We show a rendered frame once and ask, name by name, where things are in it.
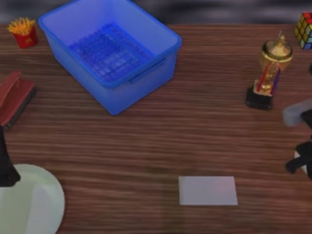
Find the round plate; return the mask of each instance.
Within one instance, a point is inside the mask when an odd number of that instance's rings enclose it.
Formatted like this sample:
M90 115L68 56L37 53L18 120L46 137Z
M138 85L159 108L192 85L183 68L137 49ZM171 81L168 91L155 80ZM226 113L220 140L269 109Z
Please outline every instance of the round plate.
M295 158L296 158L296 157L300 157L300 155L297 153L297 151L294 152L294 157L295 157ZM305 173L307 173L307 166L303 166L303 167L301 167L301 169L302 169Z
M65 209L61 184L41 167L14 166L21 180L0 188L0 234L55 234Z

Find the wood grain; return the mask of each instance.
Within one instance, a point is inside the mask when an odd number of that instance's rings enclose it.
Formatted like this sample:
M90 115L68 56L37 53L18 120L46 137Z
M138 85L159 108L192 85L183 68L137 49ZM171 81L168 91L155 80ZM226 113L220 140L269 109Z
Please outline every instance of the wood grain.
M46 168L66 193L60 234L309 234L312 183L284 163L309 139L282 110L311 98L311 51L292 25L171 26L182 36L175 77L110 116L40 44L17 48L0 28L0 76L19 69L38 88L6 133L15 164ZM284 30L294 59L271 111L246 107L259 50ZM178 176L234 176L238 206L182 207Z

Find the rubik's cube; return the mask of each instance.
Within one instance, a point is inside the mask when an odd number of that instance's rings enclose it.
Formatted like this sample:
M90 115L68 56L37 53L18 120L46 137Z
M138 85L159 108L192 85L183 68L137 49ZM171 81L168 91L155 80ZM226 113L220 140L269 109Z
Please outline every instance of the rubik's cube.
M294 32L302 49L312 49L312 13L302 13Z

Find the brown wooden floor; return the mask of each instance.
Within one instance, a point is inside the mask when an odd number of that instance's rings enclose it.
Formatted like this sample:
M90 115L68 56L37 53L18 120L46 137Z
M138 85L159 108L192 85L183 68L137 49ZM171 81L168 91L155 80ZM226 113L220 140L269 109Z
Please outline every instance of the brown wooden floor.
M183 39L175 77L116 117L40 44L20 50L0 28L0 76L38 88L6 133L15 164L42 166L66 193L60 234L310 234L312 182L284 163L309 139L282 110L312 97L312 52L292 25L172 26ZM245 106L259 50L280 29L294 48L270 112ZM234 176L238 206L182 207L178 176Z

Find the blue plastic basket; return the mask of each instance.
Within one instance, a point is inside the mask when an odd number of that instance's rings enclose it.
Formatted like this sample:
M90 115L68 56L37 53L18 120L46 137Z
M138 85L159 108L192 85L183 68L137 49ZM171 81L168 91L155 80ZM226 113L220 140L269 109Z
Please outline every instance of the blue plastic basket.
M112 115L173 77L181 38L129 0L75 0L39 24L56 60Z

